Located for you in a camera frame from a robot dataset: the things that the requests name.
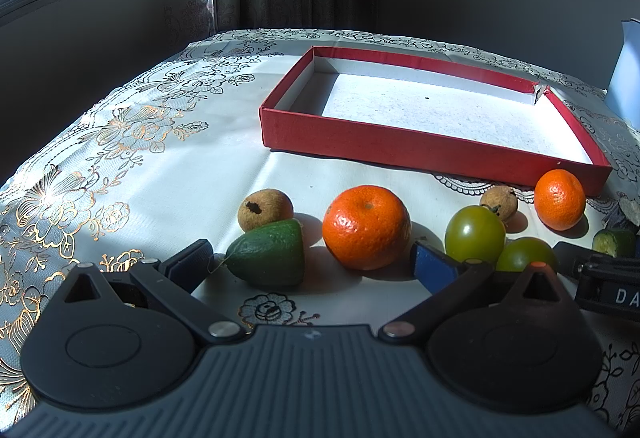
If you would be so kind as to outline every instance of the floral tablecloth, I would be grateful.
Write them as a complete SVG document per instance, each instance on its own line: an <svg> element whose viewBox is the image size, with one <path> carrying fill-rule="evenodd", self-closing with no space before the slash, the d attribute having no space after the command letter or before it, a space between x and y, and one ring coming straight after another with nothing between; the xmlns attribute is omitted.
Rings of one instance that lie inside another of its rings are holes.
<svg viewBox="0 0 640 438"><path fill-rule="evenodd" d="M0 428L34 406L20 348L75 263L125 271L143 256L166 259L198 238L224 252L241 234L242 198L264 187L287 192L303 223L305 281L295 290L259 291L220 268L194 292L205 303L248 327L369 323L377 330L428 296L401 271L359 276L342 269L321 240L324 209L348 187L381 185L408 206L414 237L442 245L453 213L477 203L490 184L263 147L258 106L313 44L418 53L550 85L606 152L613 172L603 194L588 200L588 224L562 237L538 220L532 191L517 190L524 215L518 235L589 245L620 197L640 200L640 133L604 106L603 90L570 76L465 46L364 32L213 36L114 89L0 189ZM589 404L611 426L625 428L640 413L640 326L586 316L604 349Z"/></svg>

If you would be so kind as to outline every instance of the tomato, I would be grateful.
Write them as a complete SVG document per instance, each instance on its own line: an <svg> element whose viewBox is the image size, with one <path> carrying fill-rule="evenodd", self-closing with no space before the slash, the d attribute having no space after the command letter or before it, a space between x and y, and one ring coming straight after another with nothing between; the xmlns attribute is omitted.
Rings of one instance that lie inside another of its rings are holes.
<svg viewBox="0 0 640 438"><path fill-rule="evenodd" d="M486 207L469 205L460 209L447 225L446 253L457 261L481 259L495 265L504 248L504 224Z"/></svg>
<svg viewBox="0 0 640 438"><path fill-rule="evenodd" d="M542 261L554 270L558 266L558 258L545 241L530 236L518 238L507 243L495 270L521 272L533 261Z"/></svg>

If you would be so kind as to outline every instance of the orange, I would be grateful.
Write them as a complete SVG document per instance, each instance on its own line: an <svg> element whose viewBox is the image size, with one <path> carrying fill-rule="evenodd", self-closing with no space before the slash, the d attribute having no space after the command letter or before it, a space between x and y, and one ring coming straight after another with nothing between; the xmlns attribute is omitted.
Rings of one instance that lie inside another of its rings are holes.
<svg viewBox="0 0 640 438"><path fill-rule="evenodd" d="M361 185L338 195L322 221L329 252L348 269L373 271L399 258L409 242L411 220L390 190Z"/></svg>
<svg viewBox="0 0 640 438"><path fill-rule="evenodd" d="M543 174L533 192L533 205L540 221L556 231L565 231L577 224L586 202L582 184L564 169Z"/></svg>

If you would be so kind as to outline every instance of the tablecloth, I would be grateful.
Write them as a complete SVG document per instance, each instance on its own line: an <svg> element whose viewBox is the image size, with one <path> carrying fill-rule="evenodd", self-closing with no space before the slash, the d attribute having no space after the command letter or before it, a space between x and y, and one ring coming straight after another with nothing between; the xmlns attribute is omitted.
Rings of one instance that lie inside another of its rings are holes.
<svg viewBox="0 0 640 438"><path fill-rule="evenodd" d="M640 199L640 133L604 106L605 91L571 76L466 46L345 30L238 30L190 44L114 89L0 189L1 428L34 406L20 371L20 348L74 264L92 261L103 271L125 271L143 256L166 259L198 238L223 253L241 234L239 203L258 189L281 189L292 199L308 246L305 280L292 290L260 291L222 267L194 292L216 310L249 328L368 323L377 330L428 296L402 267L358 275L338 265L322 243L326 207L349 187L386 187L407 205L413 236L441 247L453 213L478 203L491 184L263 147L258 107L314 44L422 54L550 85L613 171L602 195L588 199L588 223L564 235L538 220L531 190L517 189L523 217L512 238L590 245L620 197ZM639 325L586 317L604 349L589 405L624 428L640 413Z"/></svg>

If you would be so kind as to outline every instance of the ribbed gray plastic surface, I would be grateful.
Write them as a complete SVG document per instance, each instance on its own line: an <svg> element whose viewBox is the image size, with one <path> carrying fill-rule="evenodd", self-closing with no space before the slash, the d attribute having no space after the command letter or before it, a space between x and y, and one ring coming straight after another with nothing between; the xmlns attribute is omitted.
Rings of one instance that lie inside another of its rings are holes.
<svg viewBox="0 0 640 438"><path fill-rule="evenodd" d="M608 438L614 432L584 406L544 416L482 410L441 386L417 350L380 342L367 326L272 326L258 327L240 344L210 348L190 378L148 405L76 414L41 403L6 435Z"/></svg>

